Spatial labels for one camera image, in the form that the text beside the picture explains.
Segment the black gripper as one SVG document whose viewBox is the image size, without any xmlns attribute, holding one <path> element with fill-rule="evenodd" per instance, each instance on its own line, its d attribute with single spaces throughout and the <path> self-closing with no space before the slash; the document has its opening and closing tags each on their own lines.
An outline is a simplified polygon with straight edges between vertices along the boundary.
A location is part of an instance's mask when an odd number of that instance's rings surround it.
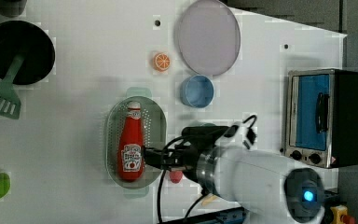
<svg viewBox="0 0 358 224">
<path fill-rule="evenodd" d="M 228 126 L 185 127 L 182 135 L 162 150 L 144 147 L 145 164 L 157 169 L 182 171 L 186 178 L 199 183 L 197 170 L 200 156 L 212 149 L 227 130 Z"/>
</svg>

